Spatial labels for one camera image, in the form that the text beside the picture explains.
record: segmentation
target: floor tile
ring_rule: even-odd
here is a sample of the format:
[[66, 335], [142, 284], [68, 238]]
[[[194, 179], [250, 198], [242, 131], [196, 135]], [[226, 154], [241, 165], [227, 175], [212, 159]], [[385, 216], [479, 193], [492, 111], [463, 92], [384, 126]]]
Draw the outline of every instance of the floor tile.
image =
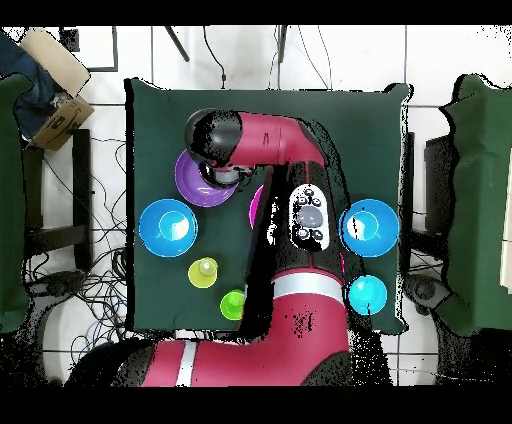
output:
[[73, 140], [60, 150], [44, 151], [41, 180], [41, 210], [44, 228], [73, 225]]
[[118, 228], [126, 228], [126, 144], [97, 140], [92, 140], [91, 144], [91, 173], [94, 177], [92, 226], [95, 229], [108, 229], [124, 221]]
[[503, 240], [512, 241], [512, 194], [507, 193], [505, 216], [503, 217]]
[[381, 335], [382, 350], [384, 353], [398, 352], [398, 336]]
[[124, 106], [94, 106], [81, 128], [89, 129], [93, 139], [126, 141], [126, 110]]
[[512, 242], [502, 242], [500, 284], [512, 290]]
[[[426, 142], [447, 135], [450, 132], [450, 125], [437, 108], [409, 108], [407, 125], [408, 131], [415, 134], [413, 210], [424, 213], [426, 210], [424, 155]], [[413, 215], [414, 228], [423, 229], [418, 228], [418, 226], [424, 223], [424, 220], [425, 218], [422, 215]]]
[[2, 27], [2, 30], [16, 43], [21, 41], [26, 31], [24, 27]]
[[409, 329], [400, 336], [399, 353], [437, 353], [437, 332], [432, 317], [418, 314], [414, 303], [405, 296], [402, 316]]
[[113, 249], [126, 246], [126, 235], [122, 231], [94, 230], [93, 236], [93, 257], [98, 259], [93, 268], [93, 273], [102, 275], [112, 270], [113, 255], [108, 253]]
[[80, 51], [73, 55], [88, 69], [114, 67], [112, 27], [79, 26], [76, 29]]
[[[222, 73], [206, 47], [202, 27], [174, 29], [191, 61], [182, 59], [164, 27], [154, 27], [155, 85], [189, 90], [220, 88]], [[272, 58], [277, 51], [274, 29], [274, 25], [206, 28], [208, 43], [224, 66], [226, 88], [264, 90], [269, 86]], [[381, 91], [404, 81], [403, 25], [322, 25], [320, 29], [335, 90]], [[311, 61], [330, 86], [329, 62], [317, 26], [304, 25], [300, 30]], [[270, 81], [271, 87], [277, 88], [277, 56]], [[325, 88], [308, 60], [296, 25], [288, 27], [280, 81], [283, 90]]]
[[63, 383], [68, 380], [73, 367], [71, 352], [44, 352], [43, 360], [48, 380], [56, 378]]
[[411, 273], [413, 274], [422, 274], [427, 275], [432, 278], [441, 279], [441, 266], [442, 261], [434, 259], [431, 256], [427, 256], [423, 253], [419, 253], [416, 251], [411, 252], [411, 260], [410, 260], [410, 266], [411, 266]]
[[124, 79], [151, 81], [151, 27], [117, 27], [118, 72], [93, 72], [80, 95], [93, 104], [125, 102]]
[[507, 193], [512, 193], [512, 149], [510, 149], [510, 156], [508, 159]]
[[46, 323], [43, 349], [82, 350], [87, 346], [83, 335], [96, 322], [87, 304], [73, 297], [55, 307]]
[[437, 373], [437, 360], [437, 355], [400, 355], [398, 385], [433, 385]]
[[484, 74], [492, 83], [512, 83], [510, 25], [409, 25], [407, 83], [411, 104], [442, 106], [452, 100], [462, 74]]
[[41, 274], [49, 275], [59, 271], [74, 271], [76, 269], [74, 247], [67, 246], [52, 250], [48, 252], [48, 260], [44, 254], [33, 256], [29, 264], [32, 273], [35, 272], [37, 278], [41, 278]]
[[397, 361], [398, 355], [388, 355], [389, 376], [391, 377], [393, 386], [396, 386], [398, 383]]

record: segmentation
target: metal stand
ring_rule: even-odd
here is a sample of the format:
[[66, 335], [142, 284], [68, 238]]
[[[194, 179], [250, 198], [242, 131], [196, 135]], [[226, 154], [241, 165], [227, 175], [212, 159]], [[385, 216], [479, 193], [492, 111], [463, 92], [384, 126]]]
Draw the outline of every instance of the metal stand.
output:
[[176, 46], [176, 48], [180, 52], [181, 57], [183, 58], [183, 60], [185, 62], [190, 62], [190, 58], [188, 57], [187, 52], [185, 51], [185, 49], [181, 45], [180, 40], [178, 40], [178, 37], [174, 33], [174, 30], [172, 29], [172, 27], [164, 27], [164, 28], [167, 30], [167, 33], [169, 34], [169, 37], [171, 37], [172, 41], [174, 42], [174, 45]]

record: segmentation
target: purple bowl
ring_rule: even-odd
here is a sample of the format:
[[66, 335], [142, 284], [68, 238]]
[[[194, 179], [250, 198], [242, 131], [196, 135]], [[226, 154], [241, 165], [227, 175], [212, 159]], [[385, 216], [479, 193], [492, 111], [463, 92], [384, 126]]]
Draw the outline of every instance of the purple bowl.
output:
[[195, 206], [211, 208], [228, 200], [236, 187], [217, 189], [203, 180], [199, 165], [192, 159], [187, 150], [179, 156], [174, 167], [174, 181], [180, 194]]

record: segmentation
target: blue bowl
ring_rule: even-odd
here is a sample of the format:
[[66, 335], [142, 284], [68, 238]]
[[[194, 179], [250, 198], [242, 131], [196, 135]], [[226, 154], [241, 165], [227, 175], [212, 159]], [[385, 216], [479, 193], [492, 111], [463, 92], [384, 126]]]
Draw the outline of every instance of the blue bowl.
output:
[[197, 220], [192, 210], [179, 200], [157, 200], [142, 212], [139, 235], [151, 253], [175, 258], [196, 241]]
[[350, 306], [359, 315], [374, 315], [384, 308], [388, 291], [384, 283], [372, 275], [356, 278], [348, 289]]
[[400, 224], [388, 205], [365, 199], [354, 203], [339, 220], [338, 233], [347, 249], [363, 258], [387, 253], [398, 241]]

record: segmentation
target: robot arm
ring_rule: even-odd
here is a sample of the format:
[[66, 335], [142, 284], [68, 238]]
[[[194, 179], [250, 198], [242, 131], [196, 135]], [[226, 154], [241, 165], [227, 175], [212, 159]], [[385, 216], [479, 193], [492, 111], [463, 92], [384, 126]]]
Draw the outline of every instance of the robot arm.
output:
[[127, 361], [138, 369], [133, 384], [348, 384], [337, 225], [314, 135], [291, 118], [208, 109], [189, 119], [185, 138], [210, 184], [233, 185], [266, 167], [235, 334], [251, 342], [160, 342], [150, 360], [134, 354]]

